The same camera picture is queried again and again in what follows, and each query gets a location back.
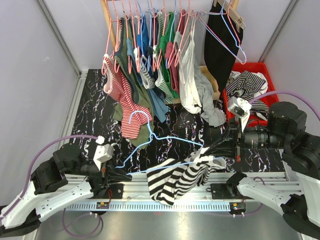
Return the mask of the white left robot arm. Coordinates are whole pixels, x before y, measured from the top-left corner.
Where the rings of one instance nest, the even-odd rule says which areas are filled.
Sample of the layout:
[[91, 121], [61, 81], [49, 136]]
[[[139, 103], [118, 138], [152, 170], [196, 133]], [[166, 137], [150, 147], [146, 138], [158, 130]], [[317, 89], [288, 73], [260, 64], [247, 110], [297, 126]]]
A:
[[112, 196], [114, 190], [132, 180], [131, 175], [116, 167], [113, 151], [110, 144], [99, 145], [89, 161], [77, 145], [64, 144], [33, 171], [15, 200], [1, 206], [1, 238], [27, 235], [79, 201]]

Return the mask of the white plain tank top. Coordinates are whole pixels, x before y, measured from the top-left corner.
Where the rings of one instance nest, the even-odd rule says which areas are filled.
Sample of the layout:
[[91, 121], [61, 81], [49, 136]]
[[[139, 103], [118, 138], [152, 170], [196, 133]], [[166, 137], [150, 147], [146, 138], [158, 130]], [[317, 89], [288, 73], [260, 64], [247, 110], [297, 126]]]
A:
[[201, 101], [195, 82], [195, 42], [190, 37], [179, 59], [179, 95], [182, 106], [191, 114], [201, 111]]

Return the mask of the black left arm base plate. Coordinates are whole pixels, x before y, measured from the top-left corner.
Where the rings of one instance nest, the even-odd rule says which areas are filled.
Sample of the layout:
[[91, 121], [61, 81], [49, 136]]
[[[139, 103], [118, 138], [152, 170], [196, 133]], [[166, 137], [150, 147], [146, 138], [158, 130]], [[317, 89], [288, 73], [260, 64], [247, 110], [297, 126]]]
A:
[[97, 195], [97, 199], [111, 199], [120, 200], [123, 198], [124, 193], [124, 184], [115, 183], [109, 185], [106, 189], [102, 189], [100, 193]]

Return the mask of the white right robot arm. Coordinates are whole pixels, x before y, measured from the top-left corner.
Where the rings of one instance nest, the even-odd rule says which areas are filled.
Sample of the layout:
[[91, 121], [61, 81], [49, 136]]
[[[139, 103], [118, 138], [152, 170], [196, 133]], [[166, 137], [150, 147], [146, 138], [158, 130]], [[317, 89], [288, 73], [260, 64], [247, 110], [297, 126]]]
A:
[[277, 150], [285, 170], [296, 178], [300, 194], [285, 192], [236, 172], [226, 181], [229, 197], [256, 200], [278, 212], [295, 231], [320, 238], [320, 138], [306, 132], [307, 114], [290, 102], [269, 107], [266, 126], [240, 123], [244, 111], [235, 108], [222, 136], [204, 152], [206, 156], [243, 160], [247, 150]]

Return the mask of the white navy-trimmed tank top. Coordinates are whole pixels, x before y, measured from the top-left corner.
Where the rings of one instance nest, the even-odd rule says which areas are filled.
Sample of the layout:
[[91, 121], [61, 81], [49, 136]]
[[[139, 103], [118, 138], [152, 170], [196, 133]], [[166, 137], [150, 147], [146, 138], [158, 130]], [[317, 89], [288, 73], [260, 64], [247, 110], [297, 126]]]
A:
[[227, 93], [238, 91], [240, 95], [253, 94], [255, 97], [262, 95], [268, 90], [266, 77], [258, 72], [232, 71], [227, 82]]

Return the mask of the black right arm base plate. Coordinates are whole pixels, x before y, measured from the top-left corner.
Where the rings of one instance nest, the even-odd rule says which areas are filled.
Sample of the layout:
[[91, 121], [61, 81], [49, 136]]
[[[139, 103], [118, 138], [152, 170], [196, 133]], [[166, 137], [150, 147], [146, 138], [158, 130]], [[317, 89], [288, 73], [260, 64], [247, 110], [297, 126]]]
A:
[[213, 200], [240, 200], [243, 198], [242, 195], [237, 193], [230, 193], [227, 189], [226, 183], [212, 183], [210, 184], [211, 198]]

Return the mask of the grey tank top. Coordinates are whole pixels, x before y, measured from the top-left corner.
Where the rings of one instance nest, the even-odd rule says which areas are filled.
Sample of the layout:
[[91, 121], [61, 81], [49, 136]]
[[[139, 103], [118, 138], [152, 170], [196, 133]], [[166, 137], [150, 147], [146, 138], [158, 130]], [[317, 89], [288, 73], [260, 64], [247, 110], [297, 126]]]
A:
[[201, 102], [201, 117], [208, 122], [212, 127], [219, 127], [226, 122], [226, 115], [222, 110], [214, 106], [213, 100], [213, 87], [209, 80], [202, 74], [200, 67], [194, 60], [194, 80], [198, 91], [199, 99]]

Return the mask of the purple black striped tank top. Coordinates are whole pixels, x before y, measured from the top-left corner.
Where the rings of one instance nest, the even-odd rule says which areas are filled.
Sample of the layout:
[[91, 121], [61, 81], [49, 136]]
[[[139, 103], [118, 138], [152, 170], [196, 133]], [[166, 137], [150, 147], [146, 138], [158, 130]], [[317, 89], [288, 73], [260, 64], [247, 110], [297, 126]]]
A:
[[[249, 102], [267, 92], [268, 81], [260, 72], [254, 73], [245, 70], [240, 73], [238, 71], [232, 71], [225, 90], [228, 101], [232, 97], [236, 97]], [[258, 118], [266, 121], [268, 113], [269, 107], [262, 100], [256, 100], [252, 103], [250, 110], [251, 115], [256, 115]]]

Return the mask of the black white wide-striped top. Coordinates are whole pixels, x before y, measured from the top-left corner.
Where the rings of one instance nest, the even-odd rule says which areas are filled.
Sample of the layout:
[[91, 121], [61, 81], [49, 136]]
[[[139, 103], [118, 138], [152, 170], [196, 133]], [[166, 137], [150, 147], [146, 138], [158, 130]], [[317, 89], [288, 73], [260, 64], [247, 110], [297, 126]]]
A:
[[149, 168], [146, 177], [150, 199], [173, 206], [177, 198], [184, 196], [194, 187], [206, 184], [210, 174], [226, 169], [225, 158], [204, 156], [206, 150], [206, 147], [202, 147], [183, 160], [169, 158]]

